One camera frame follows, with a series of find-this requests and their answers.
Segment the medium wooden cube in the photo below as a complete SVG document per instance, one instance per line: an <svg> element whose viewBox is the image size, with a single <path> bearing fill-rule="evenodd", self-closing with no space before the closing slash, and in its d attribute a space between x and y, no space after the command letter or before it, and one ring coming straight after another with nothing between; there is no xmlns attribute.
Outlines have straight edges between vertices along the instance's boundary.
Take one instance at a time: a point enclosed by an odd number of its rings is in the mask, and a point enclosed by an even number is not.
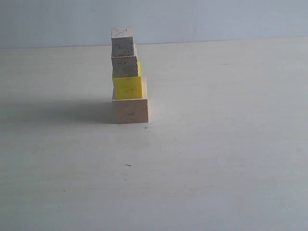
<svg viewBox="0 0 308 231"><path fill-rule="evenodd" d="M111 58L113 77L136 77L139 75L139 64L135 43L133 44L133 51L133 55L113 56Z"/></svg>

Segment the large wooden cube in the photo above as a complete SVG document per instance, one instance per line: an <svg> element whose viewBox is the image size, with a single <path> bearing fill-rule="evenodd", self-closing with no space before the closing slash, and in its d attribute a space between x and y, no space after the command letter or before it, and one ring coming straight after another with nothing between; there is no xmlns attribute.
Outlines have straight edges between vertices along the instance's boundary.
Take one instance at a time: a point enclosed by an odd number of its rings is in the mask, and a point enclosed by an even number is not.
<svg viewBox="0 0 308 231"><path fill-rule="evenodd" d="M148 123L148 90L147 79L142 77L142 98L116 100L112 95L114 121L118 124Z"/></svg>

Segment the small wooden cube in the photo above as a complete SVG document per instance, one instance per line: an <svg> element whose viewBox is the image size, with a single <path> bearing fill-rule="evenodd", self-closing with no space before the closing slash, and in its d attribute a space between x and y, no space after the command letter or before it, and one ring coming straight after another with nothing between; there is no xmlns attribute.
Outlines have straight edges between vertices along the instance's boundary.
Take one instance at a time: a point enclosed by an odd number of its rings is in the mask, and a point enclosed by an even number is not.
<svg viewBox="0 0 308 231"><path fill-rule="evenodd" d="M132 27L112 28L112 57L133 56L134 42Z"/></svg>

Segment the yellow cube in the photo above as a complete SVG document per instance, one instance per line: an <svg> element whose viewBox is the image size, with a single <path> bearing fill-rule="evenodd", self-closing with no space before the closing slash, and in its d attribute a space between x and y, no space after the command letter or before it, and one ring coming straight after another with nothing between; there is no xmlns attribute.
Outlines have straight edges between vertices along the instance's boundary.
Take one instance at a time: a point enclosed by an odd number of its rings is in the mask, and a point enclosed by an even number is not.
<svg viewBox="0 0 308 231"><path fill-rule="evenodd" d="M113 77L114 98L116 100L142 98L141 62L138 61L138 75L134 77Z"/></svg>

